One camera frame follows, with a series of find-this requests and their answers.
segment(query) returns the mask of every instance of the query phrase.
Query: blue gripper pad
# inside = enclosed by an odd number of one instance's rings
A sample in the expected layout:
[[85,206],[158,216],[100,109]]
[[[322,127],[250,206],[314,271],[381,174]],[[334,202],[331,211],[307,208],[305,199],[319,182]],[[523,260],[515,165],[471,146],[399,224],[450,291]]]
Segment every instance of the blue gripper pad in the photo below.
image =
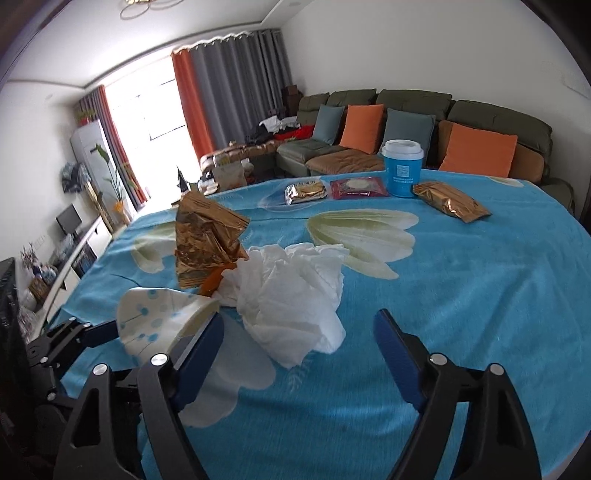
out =
[[421,379],[429,352],[418,337],[404,333],[386,309],[374,317],[374,338],[402,398],[421,413],[427,403]]
[[182,365],[175,365],[178,368],[177,391],[171,400],[175,411],[181,411],[197,397],[222,345],[223,333],[223,319],[216,313],[203,333],[187,347],[191,350]]

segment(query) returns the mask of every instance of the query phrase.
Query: red food package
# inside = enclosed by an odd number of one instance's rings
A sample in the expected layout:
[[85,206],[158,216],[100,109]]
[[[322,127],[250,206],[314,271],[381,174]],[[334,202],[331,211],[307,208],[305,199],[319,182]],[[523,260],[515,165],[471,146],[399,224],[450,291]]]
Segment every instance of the red food package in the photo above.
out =
[[379,177],[333,180],[330,190],[335,200],[359,197],[387,197],[388,191]]

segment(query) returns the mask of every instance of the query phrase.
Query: pile of clothes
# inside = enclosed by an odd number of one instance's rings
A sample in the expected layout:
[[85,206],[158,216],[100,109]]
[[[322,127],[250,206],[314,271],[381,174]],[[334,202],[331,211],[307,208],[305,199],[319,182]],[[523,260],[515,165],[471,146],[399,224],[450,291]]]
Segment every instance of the pile of clothes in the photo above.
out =
[[279,119],[278,116],[273,115],[265,118],[254,130],[254,132],[246,138],[248,145],[260,145],[271,139],[275,140],[303,140],[310,138],[314,131],[314,125],[300,125],[296,116],[288,116],[284,119]]

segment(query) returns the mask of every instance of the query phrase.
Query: blue paper cup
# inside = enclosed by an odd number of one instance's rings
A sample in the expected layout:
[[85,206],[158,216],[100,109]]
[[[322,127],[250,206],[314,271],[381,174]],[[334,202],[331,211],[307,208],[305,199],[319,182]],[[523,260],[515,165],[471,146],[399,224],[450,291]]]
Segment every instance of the blue paper cup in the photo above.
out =
[[413,185],[421,181],[425,156],[421,145],[412,140],[388,140],[382,155],[388,192],[396,197],[413,197]]

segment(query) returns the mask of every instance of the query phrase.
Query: tv stand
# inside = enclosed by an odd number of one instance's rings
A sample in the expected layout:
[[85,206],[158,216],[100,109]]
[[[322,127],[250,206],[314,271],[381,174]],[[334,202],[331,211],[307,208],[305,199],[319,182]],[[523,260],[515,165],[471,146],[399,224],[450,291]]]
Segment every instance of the tv stand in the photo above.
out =
[[90,249],[96,258],[99,258],[105,252],[111,239],[111,234],[101,217],[98,217],[92,222],[86,233],[78,236],[74,250],[72,250],[72,253],[60,266],[57,278],[43,301],[43,306],[36,314],[37,323],[33,329],[31,341],[41,334],[46,323],[53,318],[58,309],[66,302],[74,288],[78,285],[81,275],[78,275],[76,270],[78,270],[79,262],[77,260],[80,254]]

